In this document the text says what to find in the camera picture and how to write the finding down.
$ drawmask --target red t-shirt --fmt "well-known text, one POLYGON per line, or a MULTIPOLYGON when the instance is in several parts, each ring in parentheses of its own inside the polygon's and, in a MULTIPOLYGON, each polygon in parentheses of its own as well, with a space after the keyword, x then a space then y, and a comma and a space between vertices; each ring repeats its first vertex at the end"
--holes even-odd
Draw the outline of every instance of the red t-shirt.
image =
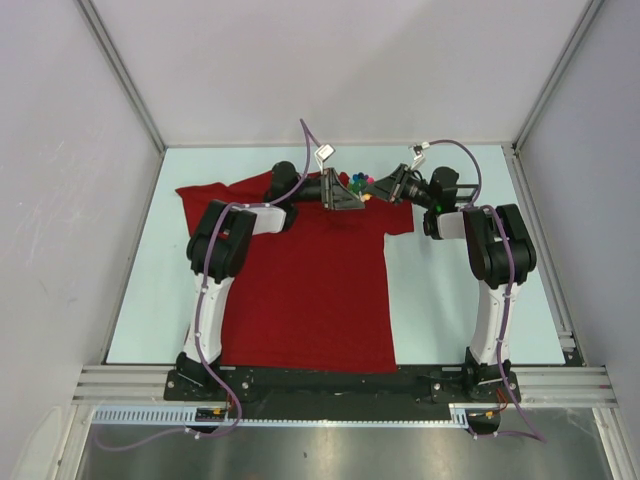
MULTIPOLYGON (((178 189, 189 233, 211 200, 261 202, 270 183, 267 172, 228 187, 178 189)), ((222 364, 394 372, 384 234, 413 230, 411 205, 373 198, 364 210, 296 206, 289 231, 251 240, 227 299, 222 364)))

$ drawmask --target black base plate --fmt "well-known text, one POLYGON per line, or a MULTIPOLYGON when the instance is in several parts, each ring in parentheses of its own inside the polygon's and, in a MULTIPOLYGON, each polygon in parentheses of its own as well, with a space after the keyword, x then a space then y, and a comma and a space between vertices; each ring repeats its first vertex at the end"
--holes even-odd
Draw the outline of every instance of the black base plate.
MULTIPOLYGON (((216 373, 242 402, 245 418, 330 421, 450 420, 450 403, 496 403, 496 390, 486 398, 465 392, 461 369, 406 365, 390 374, 349 374, 313 370, 220 367, 216 373)), ((515 373, 509 376, 516 385, 515 373)), ((205 388, 169 372, 164 399, 180 402, 225 401, 221 388, 205 388)))

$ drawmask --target light blue table surface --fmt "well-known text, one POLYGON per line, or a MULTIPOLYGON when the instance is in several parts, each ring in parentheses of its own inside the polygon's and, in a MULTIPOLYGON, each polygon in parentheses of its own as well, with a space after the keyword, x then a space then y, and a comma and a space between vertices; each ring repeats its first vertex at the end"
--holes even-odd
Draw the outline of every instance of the light blue table surface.
MULTIPOLYGON (((374 178, 410 163, 405 147, 338 147, 329 165, 374 178)), ((478 205, 517 203, 500 146, 473 146, 483 173, 478 205)), ((193 315, 193 273, 185 249, 189 240, 182 186, 233 183, 271 169, 281 160, 302 171, 304 147, 172 148, 166 153, 115 333, 109 363, 171 364, 193 315)), ((469 158, 454 146, 427 150, 421 172, 447 165, 461 183, 475 181, 469 158)), ((315 163, 311 171, 317 171, 315 163)), ((398 364, 446 364, 464 360, 476 322, 478 283, 463 240, 434 241, 422 234, 423 209, 413 207, 415 231, 385 237, 391 327, 398 364)), ((561 364, 562 351, 538 271, 518 297, 511 328, 516 364, 561 364)))

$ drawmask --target white wall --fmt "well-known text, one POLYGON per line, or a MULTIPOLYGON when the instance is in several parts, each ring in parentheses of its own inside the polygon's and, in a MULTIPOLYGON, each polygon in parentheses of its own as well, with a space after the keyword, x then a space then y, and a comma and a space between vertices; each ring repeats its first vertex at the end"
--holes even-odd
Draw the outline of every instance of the white wall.
POLYGON ((523 149, 592 364, 640 447, 640 2, 609 1, 523 149))
POLYGON ((158 155, 71 0, 2 2, 0 478, 119 300, 158 155))
POLYGON ((96 0, 165 141, 510 141, 587 0, 96 0))

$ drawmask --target metal floor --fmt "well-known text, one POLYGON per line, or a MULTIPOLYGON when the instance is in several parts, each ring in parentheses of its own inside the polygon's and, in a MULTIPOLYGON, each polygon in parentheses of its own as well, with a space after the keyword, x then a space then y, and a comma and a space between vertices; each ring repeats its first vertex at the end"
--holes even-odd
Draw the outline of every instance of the metal floor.
MULTIPOLYGON (((176 434, 124 453, 101 451, 89 440, 77 479, 612 478, 590 409, 540 409, 530 416, 547 445, 512 437, 474 441, 463 430, 413 428, 245 427, 218 439, 176 434)), ((517 412, 505 412, 503 429, 521 427, 517 412)), ((96 429, 112 446, 159 430, 106 425, 93 426, 92 433, 96 429)))

